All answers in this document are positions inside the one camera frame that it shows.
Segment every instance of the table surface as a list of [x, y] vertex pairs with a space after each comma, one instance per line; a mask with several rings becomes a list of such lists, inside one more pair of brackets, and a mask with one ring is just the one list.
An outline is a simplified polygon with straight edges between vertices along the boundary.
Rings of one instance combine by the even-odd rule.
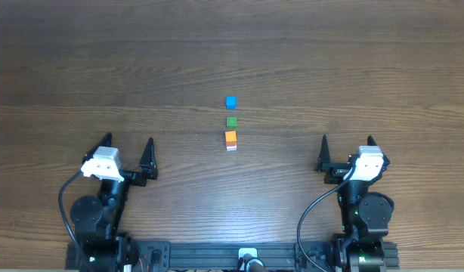
[[[371, 134], [402, 267], [464, 268], [463, 0], [0, 0], [0, 268], [63, 267], [57, 192], [107, 131], [127, 169], [156, 142], [122, 229], [190, 243], [294, 242], [322, 135], [344, 162]], [[340, 231], [331, 197], [303, 237]]]

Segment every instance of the wood grain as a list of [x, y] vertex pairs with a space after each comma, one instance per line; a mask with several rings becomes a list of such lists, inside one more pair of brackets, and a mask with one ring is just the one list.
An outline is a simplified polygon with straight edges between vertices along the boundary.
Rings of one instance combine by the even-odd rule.
[[[337, 161], [372, 134], [401, 266], [464, 268], [463, 0], [0, 0], [0, 268], [63, 267], [57, 192], [107, 131], [129, 169], [156, 142], [122, 229], [201, 243], [294, 242], [322, 134]], [[335, 200], [303, 229], [339, 232]]]

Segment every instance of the orange block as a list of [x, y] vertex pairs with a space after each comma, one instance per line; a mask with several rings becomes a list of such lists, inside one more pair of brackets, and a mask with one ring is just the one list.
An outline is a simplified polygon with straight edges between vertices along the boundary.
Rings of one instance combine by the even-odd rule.
[[225, 143], [226, 145], [237, 144], [237, 133], [235, 131], [225, 132]]

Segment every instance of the wooden table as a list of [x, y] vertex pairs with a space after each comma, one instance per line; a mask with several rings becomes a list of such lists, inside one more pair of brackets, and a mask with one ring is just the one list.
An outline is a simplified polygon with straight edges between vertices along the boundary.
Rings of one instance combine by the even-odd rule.
[[[331, 188], [322, 135], [345, 162], [372, 134], [402, 267], [464, 268], [462, 0], [0, 0], [0, 268], [63, 267], [57, 192], [107, 131], [127, 169], [156, 142], [122, 229], [201, 243], [294, 242]], [[98, 187], [77, 180], [67, 208]], [[303, 229], [341, 231], [334, 197]]]

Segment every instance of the green block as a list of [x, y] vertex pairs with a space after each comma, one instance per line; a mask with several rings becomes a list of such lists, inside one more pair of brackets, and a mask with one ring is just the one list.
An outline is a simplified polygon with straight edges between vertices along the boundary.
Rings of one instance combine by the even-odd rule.
[[227, 128], [237, 128], [237, 117], [227, 117]]

